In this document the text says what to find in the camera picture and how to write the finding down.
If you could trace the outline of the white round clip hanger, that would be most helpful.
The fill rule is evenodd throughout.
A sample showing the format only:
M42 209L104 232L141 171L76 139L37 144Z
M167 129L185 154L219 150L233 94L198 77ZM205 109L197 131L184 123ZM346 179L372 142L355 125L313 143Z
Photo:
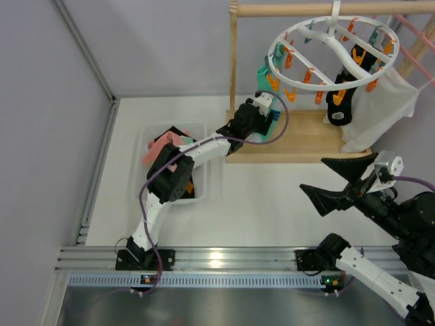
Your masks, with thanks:
M316 103L332 93L339 105L350 89L363 87L372 92L391 68L400 52L397 34L385 23L363 16L342 16L340 1L334 1L332 13L296 23L282 31L272 42L264 58L266 80L274 91L283 91L290 102L297 90L316 93ZM302 39L302 45L296 43ZM338 79L309 58L303 48L309 42L323 45L332 62L341 66Z

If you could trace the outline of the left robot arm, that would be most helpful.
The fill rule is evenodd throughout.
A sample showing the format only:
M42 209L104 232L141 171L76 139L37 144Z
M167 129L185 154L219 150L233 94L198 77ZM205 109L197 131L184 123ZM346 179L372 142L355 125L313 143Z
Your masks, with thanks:
M249 143L253 133L267 134L274 120L272 98L249 98L234 117L211 136L189 145L164 145L147 173L139 192L141 220L127 240L126 252L133 262L145 265L157 245L164 217L173 202L187 189L192 171L215 159L229 156Z

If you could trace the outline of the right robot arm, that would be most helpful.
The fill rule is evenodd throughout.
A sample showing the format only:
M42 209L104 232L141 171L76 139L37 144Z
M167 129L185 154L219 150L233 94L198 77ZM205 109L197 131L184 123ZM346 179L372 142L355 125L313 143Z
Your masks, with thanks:
M357 209L397 241L391 248L415 284L387 273L335 233L314 249L297 250L297 270L308 276L345 272L388 303L406 325L433 325L434 185L403 177L403 160L391 151L359 158L322 158L321 162L347 184L338 192L300 185L317 212L325 217L333 211Z

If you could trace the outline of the wooden hanger rack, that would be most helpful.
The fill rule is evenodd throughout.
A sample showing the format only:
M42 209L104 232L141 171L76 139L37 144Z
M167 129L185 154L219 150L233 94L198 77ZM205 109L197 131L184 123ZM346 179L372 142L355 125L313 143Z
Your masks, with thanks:
M305 17L329 16L332 3L280 3L280 4L240 4L230 2L230 109L235 111L237 85L237 22L239 18L263 17ZM410 75L414 67L420 67L420 61L428 50L434 49L434 19L430 18L423 30L416 29L404 15L434 14L433 1L395 1L344 3L340 13L346 16L394 15L412 31L417 40L411 51L403 51L407 57L400 65L403 77ZM318 163L322 157L358 158L370 154L371 149L357 153L341 153L343 145L341 130L322 122L321 110L295 110L290 114L290 125L284 135L275 143L261 148L249 145L228 163Z

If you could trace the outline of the pink plastic hanger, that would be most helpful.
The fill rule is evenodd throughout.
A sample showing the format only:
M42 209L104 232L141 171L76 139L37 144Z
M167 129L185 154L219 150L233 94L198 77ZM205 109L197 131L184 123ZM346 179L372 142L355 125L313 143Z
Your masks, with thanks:
M395 69L403 79L417 74L434 85L434 14L379 16L399 36Z

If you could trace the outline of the white cloth bag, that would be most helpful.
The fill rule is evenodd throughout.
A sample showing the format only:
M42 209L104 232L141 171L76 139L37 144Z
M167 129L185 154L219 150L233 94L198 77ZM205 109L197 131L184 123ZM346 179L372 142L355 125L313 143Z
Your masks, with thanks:
M433 83L431 78L416 88L391 68L373 91L357 88L351 99L352 119L341 127L344 145L339 151L358 153L374 145L396 122L413 116L419 93Z

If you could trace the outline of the argyle red orange black sock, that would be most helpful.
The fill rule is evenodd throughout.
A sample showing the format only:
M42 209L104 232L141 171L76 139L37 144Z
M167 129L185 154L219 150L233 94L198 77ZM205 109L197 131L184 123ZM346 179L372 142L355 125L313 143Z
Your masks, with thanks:
M186 186L186 190L181 198L182 199L195 199L196 198L195 186L194 186L194 182L193 182L192 177L190 177L189 182Z

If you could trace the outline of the white plastic basket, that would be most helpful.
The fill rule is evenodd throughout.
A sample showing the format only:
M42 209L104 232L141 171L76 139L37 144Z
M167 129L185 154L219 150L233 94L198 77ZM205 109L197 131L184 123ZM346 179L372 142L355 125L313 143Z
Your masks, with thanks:
M128 180L129 195L133 200L139 200L139 191L146 182L149 168L144 165L141 160L148 152L147 144L172 126L184 133L188 133L190 137L195 140L200 140L207 136L207 127L200 122L161 121L144 126L137 135L136 148L133 154L133 163ZM208 188L207 171L208 163L204 163L192 171L194 197L180 198L174 205L197 204L205 199Z

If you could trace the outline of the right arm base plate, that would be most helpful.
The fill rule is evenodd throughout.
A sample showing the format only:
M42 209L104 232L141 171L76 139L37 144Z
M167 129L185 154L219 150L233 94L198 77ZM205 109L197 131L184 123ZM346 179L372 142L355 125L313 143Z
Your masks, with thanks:
M315 276L325 271L338 271L336 260L341 251L323 251L319 249L299 249L295 251L297 271Z

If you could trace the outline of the aluminium mounting rail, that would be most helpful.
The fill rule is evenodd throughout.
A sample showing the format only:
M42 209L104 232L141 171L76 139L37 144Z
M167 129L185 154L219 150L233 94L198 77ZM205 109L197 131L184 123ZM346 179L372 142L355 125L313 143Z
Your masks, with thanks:
M297 247L175 247L170 259L177 271L273 272L296 269ZM365 258L394 274L406 272L405 265L389 247L366 247ZM103 271L115 269L116 253L111 247L65 247L60 250L55 270Z

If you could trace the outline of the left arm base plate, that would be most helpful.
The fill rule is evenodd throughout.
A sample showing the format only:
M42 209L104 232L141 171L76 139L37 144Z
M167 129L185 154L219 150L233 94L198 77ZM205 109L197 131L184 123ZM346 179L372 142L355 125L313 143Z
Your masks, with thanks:
M157 255L153 250L145 253L142 257L133 257L127 249L118 251L115 270L120 271L170 271L175 265L175 250L172 249L159 249L160 265Z

